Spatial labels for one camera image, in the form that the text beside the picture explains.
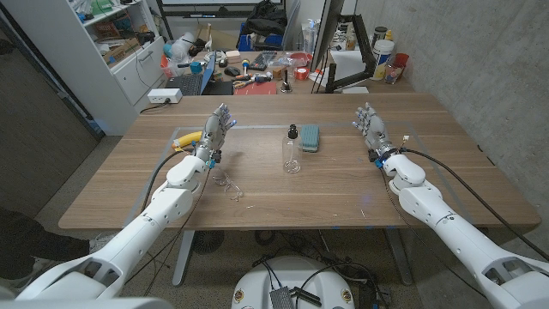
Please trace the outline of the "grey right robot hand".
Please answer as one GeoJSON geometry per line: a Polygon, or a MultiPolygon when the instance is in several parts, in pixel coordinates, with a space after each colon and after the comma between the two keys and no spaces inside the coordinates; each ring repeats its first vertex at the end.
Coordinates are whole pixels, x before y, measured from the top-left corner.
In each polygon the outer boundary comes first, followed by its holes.
{"type": "Polygon", "coordinates": [[[365,140],[370,162],[383,164],[391,155],[396,154],[397,147],[390,141],[385,123],[368,102],[357,109],[355,116],[358,120],[353,121],[352,125],[361,132],[365,140]]]}

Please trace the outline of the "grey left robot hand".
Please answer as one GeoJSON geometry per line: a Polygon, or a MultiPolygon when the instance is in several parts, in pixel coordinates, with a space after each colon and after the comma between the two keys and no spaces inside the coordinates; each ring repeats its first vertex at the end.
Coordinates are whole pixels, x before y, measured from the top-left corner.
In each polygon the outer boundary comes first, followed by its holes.
{"type": "Polygon", "coordinates": [[[237,123],[231,120],[228,105],[222,103],[207,119],[194,156],[204,162],[211,159],[214,152],[221,149],[226,133],[237,123]]]}

